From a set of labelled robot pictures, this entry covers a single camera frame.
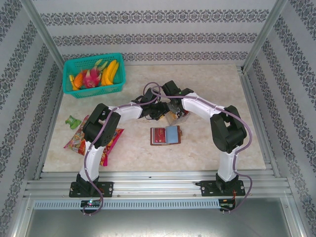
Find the grey metal sheet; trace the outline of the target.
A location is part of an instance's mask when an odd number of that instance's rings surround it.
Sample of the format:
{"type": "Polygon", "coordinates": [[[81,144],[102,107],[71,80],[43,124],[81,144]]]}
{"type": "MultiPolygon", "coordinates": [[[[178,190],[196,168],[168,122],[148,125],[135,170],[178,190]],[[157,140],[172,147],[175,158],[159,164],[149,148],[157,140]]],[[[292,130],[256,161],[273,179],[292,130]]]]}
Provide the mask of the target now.
{"type": "Polygon", "coordinates": [[[221,214],[213,209],[35,210],[26,237],[292,237],[280,213],[221,214]]]}

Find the aluminium frame post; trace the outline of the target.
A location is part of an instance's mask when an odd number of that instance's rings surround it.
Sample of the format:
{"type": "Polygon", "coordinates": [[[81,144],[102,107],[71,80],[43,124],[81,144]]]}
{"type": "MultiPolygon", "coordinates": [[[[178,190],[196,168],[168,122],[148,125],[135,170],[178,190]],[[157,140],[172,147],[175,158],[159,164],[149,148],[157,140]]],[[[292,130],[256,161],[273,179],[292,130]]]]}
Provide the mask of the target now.
{"type": "Polygon", "coordinates": [[[20,0],[20,2],[23,8],[25,9],[25,11],[27,12],[27,15],[31,19],[32,23],[34,24],[35,28],[37,29],[43,42],[46,44],[47,48],[49,49],[49,52],[52,55],[54,61],[56,62],[58,68],[60,69],[61,72],[63,72],[65,60],[63,59],[57,45],[55,44],[55,41],[50,35],[33,1],[20,0]]]}
{"type": "Polygon", "coordinates": [[[266,22],[264,23],[257,39],[254,42],[249,54],[247,55],[245,62],[242,66],[237,67],[237,72],[239,74],[245,74],[249,71],[253,61],[255,60],[257,54],[259,53],[262,45],[264,44],[266,38],[269,36],[273,25],[278,19],[279,15],[282,13],[288,0],[276,0],[271,12],[269,13],[266,22]]]}

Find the yellow banana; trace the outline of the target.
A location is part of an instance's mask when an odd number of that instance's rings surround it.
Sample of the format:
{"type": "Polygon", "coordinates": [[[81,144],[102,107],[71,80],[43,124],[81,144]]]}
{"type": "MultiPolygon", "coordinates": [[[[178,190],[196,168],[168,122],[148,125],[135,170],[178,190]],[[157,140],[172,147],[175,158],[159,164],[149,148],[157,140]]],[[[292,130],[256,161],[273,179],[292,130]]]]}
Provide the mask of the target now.
{"type": "Polygon", "coordinates": [[[104,69],[101,77],[101,85],[106,86],[106,85],[111,85],[111,81],[108,78],[108,69],[104,69]]]}
{"type": "Polygon", "coordinates": [[[114,77],[115,74],[118,70],[119,67],[119,63],[117,62],[117,60],[113,60],[109,66],[107,67],[106,70],[106,75],[105,75],[105,82],[106,85],[113,85],[114,84],[114,77]]]}

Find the teal plastic basket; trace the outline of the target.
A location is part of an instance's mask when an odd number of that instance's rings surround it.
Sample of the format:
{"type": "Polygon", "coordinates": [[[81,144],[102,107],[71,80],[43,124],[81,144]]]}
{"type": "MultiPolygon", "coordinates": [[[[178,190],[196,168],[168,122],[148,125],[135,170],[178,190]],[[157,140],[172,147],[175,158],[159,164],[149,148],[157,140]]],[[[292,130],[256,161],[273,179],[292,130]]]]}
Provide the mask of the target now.
{"type": "Polygon", "coordinates": [[[109,93],[120,92],[126,82],[126,73],[124,67],[123,56],[120,53],[100,54],[94,56],[81,57],[76,59],[67,60],[63,68],[63,92],[70,94],[73,97],[85,98],[97,95],[104,95],[109,93]],[[91,69],[98,60],[102,62],[112,62],[116,60],[119,63],[118,70],[114,76],[114,84],[106,86],[97,86],[95,88],[82,87],[80,90],[73,90],[69,76],[76,76],[82,70],[91,69]]]}

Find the red credit card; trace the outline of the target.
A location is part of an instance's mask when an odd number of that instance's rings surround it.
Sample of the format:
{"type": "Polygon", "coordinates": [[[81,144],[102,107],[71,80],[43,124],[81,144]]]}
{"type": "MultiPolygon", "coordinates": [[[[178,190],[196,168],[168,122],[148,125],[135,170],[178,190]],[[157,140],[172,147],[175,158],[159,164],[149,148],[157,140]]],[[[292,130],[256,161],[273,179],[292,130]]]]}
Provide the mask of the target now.
{"type": "Polygon", "coordinates": [[[165,128],[153,128],[153,143],[164,144],[166,142],[165,128]]]}

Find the aluminium front rail beams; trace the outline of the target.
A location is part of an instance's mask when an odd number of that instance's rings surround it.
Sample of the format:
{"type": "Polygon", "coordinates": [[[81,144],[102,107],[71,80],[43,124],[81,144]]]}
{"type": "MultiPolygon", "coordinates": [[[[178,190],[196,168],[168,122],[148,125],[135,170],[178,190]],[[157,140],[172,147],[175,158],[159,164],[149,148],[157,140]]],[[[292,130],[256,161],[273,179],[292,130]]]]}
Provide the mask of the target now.
{"type": "MultiPolygon", "coordinates": [[[[276,177],[271,168],[244,170],[240,177],[250,198],[283,198],[292,195],[287,178],[276,177]]],[[[68,199],[75,172],[44,172],[38,180],[27,181],[25,199],[68,199]]],[[[215,171],[100,172],[100,181],[113,182],[114,199],[201,198],[197,182],[215,179],[215,171]]]]}

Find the aluminium side rail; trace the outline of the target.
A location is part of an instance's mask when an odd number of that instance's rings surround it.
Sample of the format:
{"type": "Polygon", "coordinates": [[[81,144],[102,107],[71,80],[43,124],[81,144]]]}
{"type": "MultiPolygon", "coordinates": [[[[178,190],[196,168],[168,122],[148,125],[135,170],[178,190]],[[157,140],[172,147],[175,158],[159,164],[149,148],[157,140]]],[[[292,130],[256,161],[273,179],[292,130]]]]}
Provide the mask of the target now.
{"type": "Polygon", "coordinates": [[[45,113],[41,127],[44,128],[44,134],[39,135],[40,145],[39,152],[37,153],[37,159],[34,168],[31,173],[31,180],[37,180],[40,177],[44,162],[48,153],[49,145],[51,142],[53,130],[56,124],[56,119],[58,116],[58,111],[60,108],[61,100],[63,97],[62,89],[62,77],[56,81],[56,84],[53,87],[51,97],[48,101],[48,113],[45,113]]]}
{"type": "Polygon", "coordinates": [[[274,176],[276,178],[280,178],[281,175],[279,173],[272,148],[270,146],[268,137],[266,135],[264,123],[262,121],[261,114],[257,106],[256,99],[255,99],[249,78],[243,72],[241,66],[237,66],[237,73],[240,78],[240,82],[241,82],[243,92],[247,101],[247,105],[248,105],[252,122],[254,125],[254,130],[257,135],[258,143],[259,143],[264,161],[265,163],[269,163],[271,165],[274,176]]]}

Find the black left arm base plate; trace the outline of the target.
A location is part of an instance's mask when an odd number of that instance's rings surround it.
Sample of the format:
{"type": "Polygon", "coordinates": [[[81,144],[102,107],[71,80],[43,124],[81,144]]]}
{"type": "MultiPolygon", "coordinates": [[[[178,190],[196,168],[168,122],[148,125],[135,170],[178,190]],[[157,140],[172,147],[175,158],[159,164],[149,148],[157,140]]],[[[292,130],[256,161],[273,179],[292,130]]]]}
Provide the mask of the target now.
{"type": "MultiPolygon", "coordinates": [[[[98,182],[95,184],[97,189],[105,198],[111,198],[113,195],[113,182],[98,182]]],[[[90,182],[72,182],[69,191],[70,198],[99,198],[100,194],[90,182]]]]}

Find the red and blue booklet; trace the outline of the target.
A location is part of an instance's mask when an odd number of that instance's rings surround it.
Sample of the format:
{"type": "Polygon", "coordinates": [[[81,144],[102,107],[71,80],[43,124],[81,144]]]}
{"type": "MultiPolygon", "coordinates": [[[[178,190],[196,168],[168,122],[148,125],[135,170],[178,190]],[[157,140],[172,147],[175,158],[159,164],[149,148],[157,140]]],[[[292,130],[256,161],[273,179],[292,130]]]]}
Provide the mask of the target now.
{"type": "Polygon", "coordinates": [[[181,143],[181,136],[182,131],[180,126],[173,125],[173,126],[166,126],[165,128],[165,135],[166,135],[166,142],[164,144],[154,144],[153,143],[153,128],[150,128],[150,144],[151,146],[167,146],[167,145],[176,145],[181,143]]]}

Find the green plastic wrapper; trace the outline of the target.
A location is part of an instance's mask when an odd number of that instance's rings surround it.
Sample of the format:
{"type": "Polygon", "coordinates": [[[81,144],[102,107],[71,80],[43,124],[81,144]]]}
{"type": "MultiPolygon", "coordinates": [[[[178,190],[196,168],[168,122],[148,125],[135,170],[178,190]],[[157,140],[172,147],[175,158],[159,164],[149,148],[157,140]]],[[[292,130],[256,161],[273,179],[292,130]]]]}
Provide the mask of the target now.
{"type": "Polygon", "coordinates": [[[65,120],[65,124],[68,124],[70,126],[71,130],[74,130],[81,124],[81,120],[74,118],[73,116],[69,116],[65,120]]]}

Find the pink dragon fruit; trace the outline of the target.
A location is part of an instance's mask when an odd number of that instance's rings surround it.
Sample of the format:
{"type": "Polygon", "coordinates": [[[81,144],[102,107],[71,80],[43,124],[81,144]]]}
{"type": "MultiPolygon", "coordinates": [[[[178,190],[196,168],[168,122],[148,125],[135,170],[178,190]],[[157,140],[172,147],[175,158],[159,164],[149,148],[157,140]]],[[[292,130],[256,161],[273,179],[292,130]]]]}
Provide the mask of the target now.
{"type": "Polygon", "coordinates": [[[94,88],[99,85],[103,70],[107,66],[108,61],[105,61],[103,64],[101,63],[102,59],[95,62],[94,66],[90,70],[81,71],[82,86],[84,88],[94,88]]]}

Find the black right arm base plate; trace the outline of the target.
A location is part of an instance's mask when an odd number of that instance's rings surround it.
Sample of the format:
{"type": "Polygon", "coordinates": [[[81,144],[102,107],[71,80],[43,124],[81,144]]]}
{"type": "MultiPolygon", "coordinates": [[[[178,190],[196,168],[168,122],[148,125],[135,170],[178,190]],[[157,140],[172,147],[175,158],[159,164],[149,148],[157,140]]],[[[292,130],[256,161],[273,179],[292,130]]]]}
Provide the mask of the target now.
{"type": "Polygon", "coordinates": [[[235,194],[237,197],[245,196],[245,188],[242,180],[238,180],[231,188],[221,191],[217,185],[216,181],[200,181],[200,190],[203,197],[226,197],[233,196],[235,194]]]}

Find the orange mango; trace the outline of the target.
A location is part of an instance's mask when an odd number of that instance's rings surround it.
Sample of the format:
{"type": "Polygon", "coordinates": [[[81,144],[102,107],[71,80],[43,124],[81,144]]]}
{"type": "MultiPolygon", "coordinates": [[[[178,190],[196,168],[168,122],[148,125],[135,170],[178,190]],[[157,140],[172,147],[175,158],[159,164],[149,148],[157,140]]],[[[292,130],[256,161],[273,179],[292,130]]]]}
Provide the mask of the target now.
{"type": "Polygon", "coordinates": [[[77,74],[72,81],[73,90],[79,90],[83,84],[83,74],[77,74]]]}

